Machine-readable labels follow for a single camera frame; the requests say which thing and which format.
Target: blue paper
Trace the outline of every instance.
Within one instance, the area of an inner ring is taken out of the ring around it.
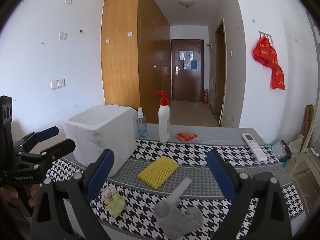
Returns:
[[[191,60],[191,69],[198,69],[196,60]]]

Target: human hand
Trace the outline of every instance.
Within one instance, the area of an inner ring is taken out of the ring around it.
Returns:
[[[40,190],[40,184],[33,184],[30,188],[30,194],[31,198],[29,199],[29,205],[30,207],[34,207],[36,204],[36,200],[38,198],[39,190]]]
[[[10,185],[0,187],[0,195],[5,201],[10,203],[19,197],[17,190]]]

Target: tiled floor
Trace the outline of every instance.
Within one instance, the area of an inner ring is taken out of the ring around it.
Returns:
[[[171,124],[190,126],[213,126],[218,122],[213,116],[209,105],[201,102],[172,101]]]

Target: metal screw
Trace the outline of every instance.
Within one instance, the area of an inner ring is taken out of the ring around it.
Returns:
[[[277,184],[278,180],[275,177],[270,178],[271,183]]]
[[[81,173],[76,173],[75,175],[73,175],[74,179],[81,179],[82,174]]]
[[[46,179],[44,180],[44,184],[48,185],[48,184],[50,184],[50,183],[51,183],[51,179],[50,179],[50,178],[46,178]]]
[[[245,172],[241,172],[241,173],[239,174],[239,176],[240,176],[241,179],[247,179],[247,178],[249,178],[248,174],[246,174]]]

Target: fire extinguisher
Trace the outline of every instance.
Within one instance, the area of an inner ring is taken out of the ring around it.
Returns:
[[[203,93],[203,103],[207,105],[209,103],[209,90],[205,90]]]

